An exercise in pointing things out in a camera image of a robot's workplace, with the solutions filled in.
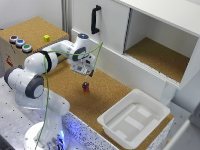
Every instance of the yellow block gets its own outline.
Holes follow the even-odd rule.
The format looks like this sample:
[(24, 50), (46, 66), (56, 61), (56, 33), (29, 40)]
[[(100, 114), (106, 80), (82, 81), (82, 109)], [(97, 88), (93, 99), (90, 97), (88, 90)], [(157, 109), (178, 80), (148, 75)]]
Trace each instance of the yellow block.
[(49, 35), (45, 35), (44, 36), (44, 41), (45, 42), (49, 42), (50, 41), (50, 36)]

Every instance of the white robotic arm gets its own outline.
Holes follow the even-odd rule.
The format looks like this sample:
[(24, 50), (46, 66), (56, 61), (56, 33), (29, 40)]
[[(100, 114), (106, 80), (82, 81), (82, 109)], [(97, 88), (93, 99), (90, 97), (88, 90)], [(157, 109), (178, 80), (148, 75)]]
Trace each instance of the white robotic arm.
[[(56, 53), (60, 53), (68, 58), (68, 62), (71, 64), (70, 69), (85, 76), (92, 76), (95, 69), (95, 56), (88, 53), (89, 46), (89, 37), (85, 34), (79, 34), (75, 43), (63, 40), (27, 57), (24, 62), (24, 69), (14, 67), (8, 69), (4, 75), (4, 79), (10, 88), (16, 90), (16, 103), (31, 109), (40, 109), (46, 106), (47, 89), (44, 89), (44, 79), (41, 76), (41, 74), (45, 73), (44, 55), (46, 56), (47, 72), (57, 66), (58, 58)], [(62, 115), (66, 114), (70, 108), (68, 101), (63, 103), (61, 101), (63, 98), (56, 93), (50, 91), (50, 97), (46, 118), (47, 123), (44, 125), (37, 150), (56, 149), (55, 139), (57, 135), (61, 135), (63, 132)], [(39, 130), (35, 131), (36, 135), (34, 139), (30, 140), (28, 138), (29, 141), (25, 141), (25, 149), (31, 150), (35, 148), (40, 129), (41, 126)], [(31, 128), (30, 130), (27, 132), (26, 139), (33, 132), (32, 130), (35, 129)]]

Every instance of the cardboard box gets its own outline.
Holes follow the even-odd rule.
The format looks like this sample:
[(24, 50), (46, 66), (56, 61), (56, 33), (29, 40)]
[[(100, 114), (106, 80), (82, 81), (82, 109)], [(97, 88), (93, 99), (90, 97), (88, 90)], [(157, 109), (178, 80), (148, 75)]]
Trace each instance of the cardboard box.
[[(26, 44), (32, 46), (31, 53), (23, 53), (22, 49), (18, 49), (15, 45), (10, 44), (9, 38), (17, 35), (19, 39), (25, 40)], [(44, 35), (50, 36), (50, 41), (44, 41)], [(57, 41), (69, 39), (69, 35), (48, 23), (40, 17), (35, 17), (24, 21), (12, 27), (0, 31), (0, 52), (4, 63), (5, 70), (10, 67), (24, 67), (24, 60), (33, 53), (40, 51), (43, 47), (51, 45)]]

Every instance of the black handle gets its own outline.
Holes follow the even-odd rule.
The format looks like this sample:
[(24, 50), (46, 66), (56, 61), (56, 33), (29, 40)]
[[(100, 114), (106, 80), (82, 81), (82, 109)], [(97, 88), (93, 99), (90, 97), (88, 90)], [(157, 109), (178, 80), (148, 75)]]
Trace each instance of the black handle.
[(101, 10), (101, 7), (96, 5), (96, 8), (92, 10), (92, 24), (91, 24), (91, 31), (92, 34), (98, 33), (100, 30), (96, 28), (96, 12)]

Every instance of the green cable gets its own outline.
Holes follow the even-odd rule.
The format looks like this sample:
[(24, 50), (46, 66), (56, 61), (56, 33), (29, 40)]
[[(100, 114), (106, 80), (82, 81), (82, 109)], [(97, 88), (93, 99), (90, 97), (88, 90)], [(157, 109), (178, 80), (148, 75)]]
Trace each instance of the green cable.
[[(68, 54), (68, 55), (86, 55), (86, 54), (92, 53), (93, 51), (95, 51), (95, 50), (97, 50), (97, 49), (99, 48), (99, 51), (98, 51), (98, 54), (97, 54), (97, 58), (98, 58), (99, 53), (100, 53), (100, 50), (101, 50), (101, 48), (102, 48), (102, 45), (103, 45), (103, 42), (101, 42), (95, 49), (89, 51), (88, 53), (84, 53), (84, 54), (71, 54), (71, 53), (65, 53), (65, 52), (62, 52), (62, 51), (49, 51), (48, 53), (57, 52), (57, 53), (63, 53), (63, 54)], [(41, 137), (41, 135), (42, 135), (42, 131), (43, 131), (43, 129), (44, 129), (44, 125), (45, 125), (45, 123), (46, 123), (47, 109), (48, 109), (48, 105), (49, 105), (49, 79), (48, 79), (48, 74), (47, 74), (46, 56), (45, 56), (45, 55), (44, 55), (44, 68), (45, 68), (45, 75), (46, 75), (46, 80), (47, 80), (47, 105), (46, 105), (46, 112), (45, 112), (45, 117), (44, 117), (44, 123), (43, 123), (42, 129), (41, 129), (41, 131), (40, 131), (40, 135), (39, 135), (39, 137), (38, 137), (35, 150), (37, 149), (38, 143), (39, 143), (39, 141), (40, 141), (40, 137)]]

